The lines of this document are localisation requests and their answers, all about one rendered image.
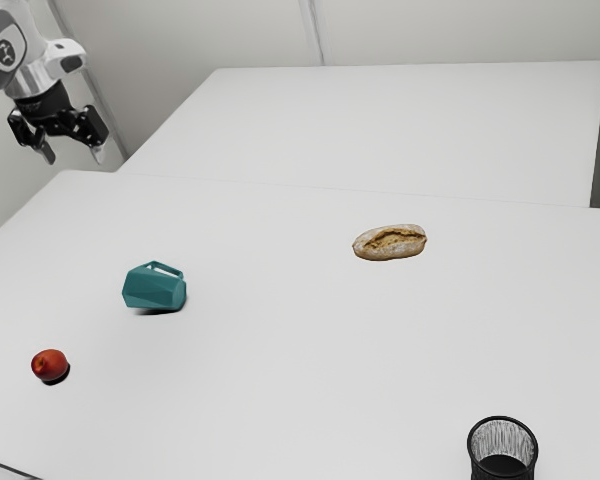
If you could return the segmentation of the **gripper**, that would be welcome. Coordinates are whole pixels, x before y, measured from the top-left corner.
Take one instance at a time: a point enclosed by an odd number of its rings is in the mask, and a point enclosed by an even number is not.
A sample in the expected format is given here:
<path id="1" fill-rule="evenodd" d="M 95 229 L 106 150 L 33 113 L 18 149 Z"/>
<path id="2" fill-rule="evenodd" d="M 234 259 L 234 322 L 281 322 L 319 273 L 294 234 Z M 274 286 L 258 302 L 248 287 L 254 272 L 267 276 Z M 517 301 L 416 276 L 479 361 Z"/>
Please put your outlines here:
<path id="1" fill-rule="evenodd" d="M 46 132 L 38 126 L 61 127 L 64 136 L 89 148 L 98 165 L 104 162 L 108 127 L 94 105 L 73 109 L 63 83 L 55 83 L 40 95 L 15 99 L 14 103 L 15 108 L 9 113 L 7 122 L 16 141 L 31 148 L 48 165 L 55 164 L 56 155 L 47 142 Z"/>

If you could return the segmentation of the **teal faceted mug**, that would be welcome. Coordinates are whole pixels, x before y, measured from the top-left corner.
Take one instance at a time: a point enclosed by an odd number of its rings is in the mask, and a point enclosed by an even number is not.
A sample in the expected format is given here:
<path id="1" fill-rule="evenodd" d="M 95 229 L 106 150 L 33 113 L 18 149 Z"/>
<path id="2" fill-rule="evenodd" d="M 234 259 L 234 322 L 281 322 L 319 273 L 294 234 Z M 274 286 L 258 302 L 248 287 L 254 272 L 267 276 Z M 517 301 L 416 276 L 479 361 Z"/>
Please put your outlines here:
<path id="1" fill-rule="evenodd" d="M 155 260 L 134 267 L 126 274 L 122 298 L 128 308 L 179 311 L 187 299 L 184 274 Z"/>

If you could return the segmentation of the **red apple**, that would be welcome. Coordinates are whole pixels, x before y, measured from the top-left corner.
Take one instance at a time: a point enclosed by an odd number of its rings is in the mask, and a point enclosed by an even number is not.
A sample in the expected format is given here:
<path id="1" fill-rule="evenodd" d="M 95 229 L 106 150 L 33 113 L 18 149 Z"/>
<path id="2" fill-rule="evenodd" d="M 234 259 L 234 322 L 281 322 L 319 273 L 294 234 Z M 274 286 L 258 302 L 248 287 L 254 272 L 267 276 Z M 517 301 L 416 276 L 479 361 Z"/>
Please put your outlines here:
<path id="1" fill-rule="evenodd" d="M 43 382 L 54 382 L 64 378 L 70 364 L 65 354 L 57 349 L 46 349 L 35 354 L 30 363 L 33 374 Z"/>

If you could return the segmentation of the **brown bread roll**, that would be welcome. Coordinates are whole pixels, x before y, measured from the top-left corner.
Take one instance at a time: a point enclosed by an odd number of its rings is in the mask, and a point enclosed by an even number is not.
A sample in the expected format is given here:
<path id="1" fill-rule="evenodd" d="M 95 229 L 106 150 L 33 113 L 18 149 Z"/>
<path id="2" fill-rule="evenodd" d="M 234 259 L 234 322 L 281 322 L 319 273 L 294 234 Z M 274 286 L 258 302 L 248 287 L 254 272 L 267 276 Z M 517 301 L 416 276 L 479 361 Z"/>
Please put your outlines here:
<path id="1" fill-rule="evenodd" d="M 424 251 L 428 237 L 415 224 L 396 224 L 374 228 L 360 234 L 353 242 L 354 254 L 369 261 L 410 258 Z"/>

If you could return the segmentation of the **black mesh pen holder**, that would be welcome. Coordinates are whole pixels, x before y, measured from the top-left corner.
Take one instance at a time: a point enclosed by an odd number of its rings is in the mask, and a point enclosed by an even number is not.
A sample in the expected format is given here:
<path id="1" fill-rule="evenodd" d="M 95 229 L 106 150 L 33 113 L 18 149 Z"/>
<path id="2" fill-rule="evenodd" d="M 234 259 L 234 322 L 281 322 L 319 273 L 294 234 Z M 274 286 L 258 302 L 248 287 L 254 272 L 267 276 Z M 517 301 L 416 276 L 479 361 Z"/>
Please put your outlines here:
<path id="1" fill-rule="evenodd" d="M 469 431 L 470 480 L 535 480 L 539 445 L 533 432 L 508 416 L 490 416 Z"/>

